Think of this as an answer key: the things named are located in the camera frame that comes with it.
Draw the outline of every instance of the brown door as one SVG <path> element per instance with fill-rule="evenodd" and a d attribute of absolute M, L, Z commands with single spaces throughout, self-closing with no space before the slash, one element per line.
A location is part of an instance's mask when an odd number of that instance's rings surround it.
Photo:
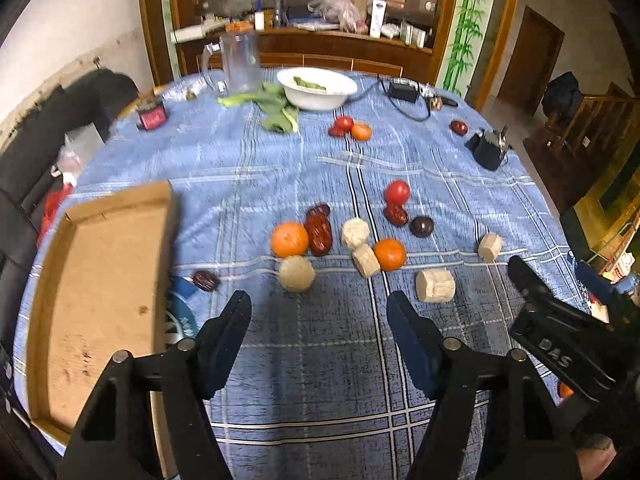
<path fill-rule="evenodd" d="M 530 7 L 525 7 L 516 46 L 498 98 L 529 115 L 536 113 L 563 39 L 562 30 Z"/>

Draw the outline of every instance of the table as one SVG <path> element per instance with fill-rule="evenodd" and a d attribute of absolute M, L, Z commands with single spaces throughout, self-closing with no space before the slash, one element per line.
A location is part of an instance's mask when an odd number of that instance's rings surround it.
<path fill-rule="evenodd" d="M 361 89 L 374 82 L 352 76 Z M 187 83 L 196 76 L 190 77 Z M 275 80 L 275 72 L 267 70 L 265 78 Z M 394 345 L 385 313 L 391 291 L 404 290 L 445 336 L 498 354 L 513 345 L 508 327 L 524 304 L 506 274 L 511 255 L 529 261 L 558 298 L 582 299 L 564 235 L 518 157 L 511 152 L 489 172 L 475 163 L 466 139 L 450 131 L 455 118 L 470 132 L 488 127 L 463 102 L 415 123 L 375 88 L 338 111 L 373 127 L 364 143 L 327 135 L 334 112 L 302 112 L 297 134 L 278 135 L 260 127 L 254 105 L 222 108 L 211 92 L 166 106 L 168 122 L 153 132 L 136 128 L 136 114 L 117 122 L 63 208 L 169 179 L 180 197 L 173 272 L 210 269 L 222 281 L 216 293 L 198 292 L 190 300 L 198 325 L 219 314 L 234 290 L 251 296 L 252 322 L 226 388 L 206 402 L 236 479 L 404 478 L 434 403 L 414 388 Z M 397 178 L 411 186 L 410 215 L 434 219 L 430 238 L 384 218 L 382 192 Z M 282 221 L 303 221 L 320 201 L 332 208 L 334 246 L 327 256 L 308 257 L 316 281 L 308 292 L 291 294 L 277 282 L 270 231 Z M 401 270 L 360 277 L 339 243 L 340 226 L 353 216 L 369 223 L 374 242 L 395 237 L 405 244 Z M 489 231 L 504 239 L 493 264 L 476 254 Z M 23 405 L 30 304 L 50 238 L 36 258 L 18 320 L 15 388 Z M 452 301 L 418 302 L 415 273 L 425 267 L 453 273 Z M 550 372 L 538 369 L 555 389 Z M 487 402 L 481 392 L 462 476 L 475 471 Z"/>

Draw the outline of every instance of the glass pitcher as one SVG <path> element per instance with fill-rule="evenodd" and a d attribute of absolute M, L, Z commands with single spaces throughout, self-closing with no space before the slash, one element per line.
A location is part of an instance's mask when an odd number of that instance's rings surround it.
<path fill-rule="evenodd" d="M 222 55 L 226 94 L 255 92 L 260 89 L 262 72 L 255 31 L 224 34 L 220 36 L 218 43 L 209 43 L 204 47 L 200 70 L 207 84 L 216 92 L 220 92 L 209 71 L 209 58 L 216 52 Z"/>

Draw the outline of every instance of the floor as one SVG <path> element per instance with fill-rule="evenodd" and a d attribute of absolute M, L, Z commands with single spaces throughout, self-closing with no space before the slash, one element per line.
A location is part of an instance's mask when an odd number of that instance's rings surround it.
<path fill-rule="evenodd" d="M 545 185 L 542 183 L 536 168 L 533 166 L 527 151 L 524 149 L 523 141 L 529 136 L 532 136 L 535 131 L 543 126 L 543 122 L 537 117 L 529 117 L 519 109 L 513 107 L 495 96 L 489 95 L 484 108 L 482 109 L 482 116 L 493 126 L 494 128 L 501 130 L 503 126 L 507 126 L 507 141 L 513 148 L 513 150 L 520 157 L 520 161 L 524 168 L 527 170 L 533 181 L 538 185 L 542 195 L 545 197 L 546 204 L 548 205 L 551 214 L 556 221 L 560 223 L 560 215 L 558 208 L 551 200 L 551 195 L 546 190 Z"/>

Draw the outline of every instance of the pitcher handle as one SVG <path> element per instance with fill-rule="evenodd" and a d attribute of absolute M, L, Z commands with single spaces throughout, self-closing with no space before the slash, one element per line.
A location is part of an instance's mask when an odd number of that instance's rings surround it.
<path fill-rule="evenodd" d="M 216 94 L 222 94 L 222 92 L 218 88 L 218 85 L 216 85 L 212 81 L 211 75 L 209 73 L 209 59 L 216 52 L 220 52 L 219 43 L 208 43 L 204 46 L 202 57 L 200 58 L 200 71 L 202 72 L 202 76 L 207 85 L 209 85 Z"/>

